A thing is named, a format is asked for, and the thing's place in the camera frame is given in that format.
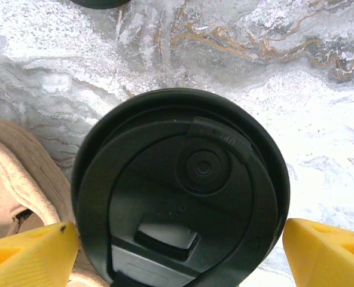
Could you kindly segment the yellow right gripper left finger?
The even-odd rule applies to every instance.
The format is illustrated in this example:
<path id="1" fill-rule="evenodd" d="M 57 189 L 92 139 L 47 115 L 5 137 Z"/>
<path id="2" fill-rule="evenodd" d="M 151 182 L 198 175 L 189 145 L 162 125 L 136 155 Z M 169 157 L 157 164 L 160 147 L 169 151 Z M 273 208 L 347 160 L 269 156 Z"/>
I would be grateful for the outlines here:
<path id="1" fill-rule="evenodd" d="M 71 222 L 1 238 L 0 286 L 66 286 L 78 247 Z"/>

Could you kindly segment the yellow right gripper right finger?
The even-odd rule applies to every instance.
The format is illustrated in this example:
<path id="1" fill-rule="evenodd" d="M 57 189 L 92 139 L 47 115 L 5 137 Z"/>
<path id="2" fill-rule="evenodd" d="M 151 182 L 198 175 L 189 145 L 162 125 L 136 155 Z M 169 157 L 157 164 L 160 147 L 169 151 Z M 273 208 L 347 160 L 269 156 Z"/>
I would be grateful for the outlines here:
<path id="1" fill-rule="evenodd" d="M 354 286 L 354 231 L 292 218 L 283 248 L 297 286 Z"/>

